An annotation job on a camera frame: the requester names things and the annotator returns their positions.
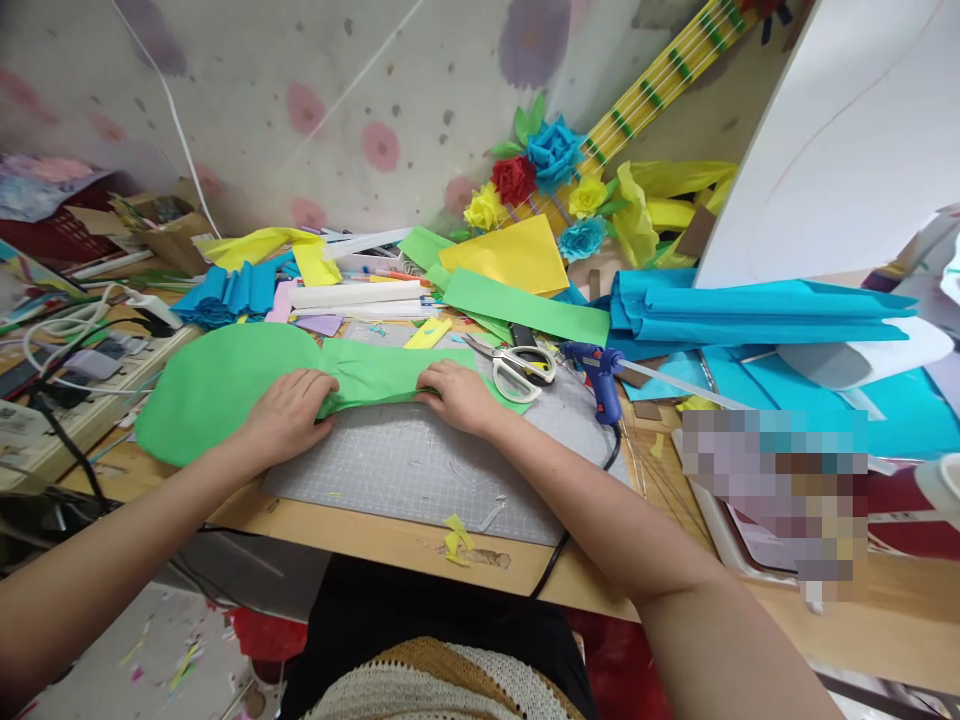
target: paper leaf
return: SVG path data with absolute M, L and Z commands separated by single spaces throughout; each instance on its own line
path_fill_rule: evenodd
M 513 131 L 517 134 L 517 140 L 524 147 L 526 147 L 527 139 L 530 137 L 529 122 L 523 108 L 518 107 L 517 112 L 513 114 Z
M 530 135 L 536 135 L 540 132 L 544 112 L 546 112 L 546 101 L 544 101 L 543 94 L 541 93 L 537 95 L 537 99 L 533 103 L 533 110 L 530 113 L 530 124 L 527 128 Z
M 618 187 L 620 187 L 620 178 L 618 177 L 614 177 L 613 180 L 607 183 L 607 196 L 603 199 L 605 203 L 610 201 L 610 198 L 613 197 Z
M 516 157 L 517 155 L 520 155 L 523 152 L 523 148 L 517 145 L 515 142 L 507 140 L 506 142 L 502 142 L 499 145 L 496 145 L 493 148 L 491 148 L 490 152 L 493 154 L 494 157 L 500 158 L 501 160 L 505 160 L 507 158 L 512 158 L 512 157 Z
M 630 207 L 630 205 L 631 202 L 629 200 L 617 200 L 615 202 L 604 203 L 597 208 L 597 215 L 607 217 L 608 215 L 613 215 L 615 212 L 620 212 Z

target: hand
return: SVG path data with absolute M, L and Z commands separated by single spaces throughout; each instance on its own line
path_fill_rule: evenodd
M 339 389 L 336 378 L 319 370 L 284 375 L 257 400 L 246 422 L 227 442 L 262 470 L 296 457 L 333 430 L 332 416 L 314 423 L 324 399 Z
M 510 411 L 498 403 L 487 389 L 483 378 L 453 360 L 431 363 L 417 378 L 417 389 L 433 388 L 417 393 L 414 400 L 433 408 L 441 418 L 459 430 L 484 436 L 502 422 Z

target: scissors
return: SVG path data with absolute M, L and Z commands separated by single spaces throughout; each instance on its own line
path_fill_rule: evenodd
M 557 363 L 553 356 L 536 345 L 521 345 L 512 348 L 493 348 L 481 342 L 470 333 L 462 333 L 464 341 L 477 352 L 493 360 L 493 384 L 500 394 L 507 400 L 515 403 L 531 403 L 540 397 L 542 390 L 527 380 L 520 370 L 542 378 L 547 383 L 553 382 L 557 374 Z M 535 363 L 527 362 L 519 353 L 527 357 L 536 355 Z M 511 385 L 521 391 L 520 395 L 509 392 Z

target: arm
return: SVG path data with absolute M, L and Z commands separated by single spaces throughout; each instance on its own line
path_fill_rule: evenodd
M 326 437 L 330 420 L 313 423 L 336 389 L 316 370 L 283 376 L 221 445 L 0 582 L 0 717 L 96 640 L 236 490 Z
M 417 400 L 502 452 L 637 608 L 677 718 L 842 718 L 773 619 L 676 523 L 444 360 Z

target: polka dot wall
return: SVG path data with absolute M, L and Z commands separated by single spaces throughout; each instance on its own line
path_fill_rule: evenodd
M 589 130 L 701 2 L 118 4 L 218 225 L 240 234 L 459 227 L 517 105 L 543 92 L 548 118 Z M 12 3 L 4 19 L 5 150 L 109 158 L 148 186 L 189 174 L 111 3 Z

